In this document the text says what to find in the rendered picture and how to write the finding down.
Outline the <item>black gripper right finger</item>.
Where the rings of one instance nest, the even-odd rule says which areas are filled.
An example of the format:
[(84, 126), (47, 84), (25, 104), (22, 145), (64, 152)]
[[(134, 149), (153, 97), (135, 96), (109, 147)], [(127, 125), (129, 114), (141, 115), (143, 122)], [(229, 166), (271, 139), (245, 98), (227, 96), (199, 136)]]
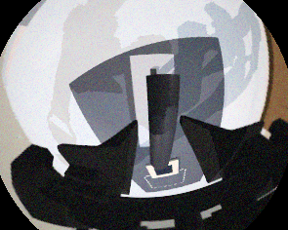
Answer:
[(235, 157), (239, 146), (251, 135), (260, 134), (265, 123), (251, 123), (228, 131), (226, 128), (203, 123), (202, 120), (180, 116), (180, 126), (201, 165), (199, 167), (205, 174), (207, 184), (221, 178), (219, 173)]

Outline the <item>cream square tile with dark centre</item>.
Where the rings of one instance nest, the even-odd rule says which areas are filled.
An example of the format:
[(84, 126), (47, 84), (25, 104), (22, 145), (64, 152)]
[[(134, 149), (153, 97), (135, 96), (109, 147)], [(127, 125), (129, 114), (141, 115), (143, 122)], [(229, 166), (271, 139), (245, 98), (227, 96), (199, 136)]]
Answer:
[(152, 178), (162, 177), (162, 176), (171, 176), (171, 174), (178, 174), (179, 173), (179, 161), (178, 158), (171, 159), (170, 165), (168, 165), (167, 169), (164, 170), (156, 170), (152, 168), (152, 165), (147, 165), (146, 168), (150, 173)]

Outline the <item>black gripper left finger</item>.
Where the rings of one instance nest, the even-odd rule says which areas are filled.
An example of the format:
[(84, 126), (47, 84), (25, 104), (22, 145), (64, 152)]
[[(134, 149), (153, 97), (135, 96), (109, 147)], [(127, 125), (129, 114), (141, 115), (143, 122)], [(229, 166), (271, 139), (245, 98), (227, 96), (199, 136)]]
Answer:
[(137, 143), (139, 143), (139, 120), (135, 120), (98, 146), (60, 143), (58, 153), (63, 155), (69, 165), (72, 163), (73, 166), (102, 170), (113, 185), (121, 190), (121, 194), (129, 195)]

